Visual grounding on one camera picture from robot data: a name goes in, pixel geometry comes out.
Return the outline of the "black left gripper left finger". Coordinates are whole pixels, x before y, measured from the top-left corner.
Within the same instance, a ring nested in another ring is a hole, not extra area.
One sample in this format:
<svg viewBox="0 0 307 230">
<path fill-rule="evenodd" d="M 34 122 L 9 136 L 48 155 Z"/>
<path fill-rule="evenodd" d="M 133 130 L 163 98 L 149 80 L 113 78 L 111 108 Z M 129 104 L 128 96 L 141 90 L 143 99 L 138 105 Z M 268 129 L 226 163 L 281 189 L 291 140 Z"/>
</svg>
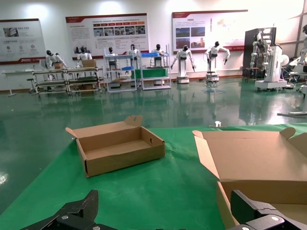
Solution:
<svg viewBox="0 0 307 230">
<path fill-rule="evenodd" d="M 68 202 L 53 216 L 26 226 L 24 230 L 106 230 L 95 222 L 98 214 L 99 193 L 91 190 L 84 199 Z"/>
</svg>

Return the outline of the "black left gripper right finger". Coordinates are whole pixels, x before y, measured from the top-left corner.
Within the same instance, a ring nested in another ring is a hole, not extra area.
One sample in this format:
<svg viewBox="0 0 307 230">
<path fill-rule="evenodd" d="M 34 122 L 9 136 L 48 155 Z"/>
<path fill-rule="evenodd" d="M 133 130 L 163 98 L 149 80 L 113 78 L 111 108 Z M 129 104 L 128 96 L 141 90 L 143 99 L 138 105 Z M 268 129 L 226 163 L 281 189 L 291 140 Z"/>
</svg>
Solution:
<svg viewBox="0 0 307 230">
<path fill-rule="evenodd" d="M 269 203 L 249 199 L 239 190 L 231 191 L 231 213 L 239 222 L 230 230 L 305 230 L 307 225 L 293 220 Z"/>
</svg>

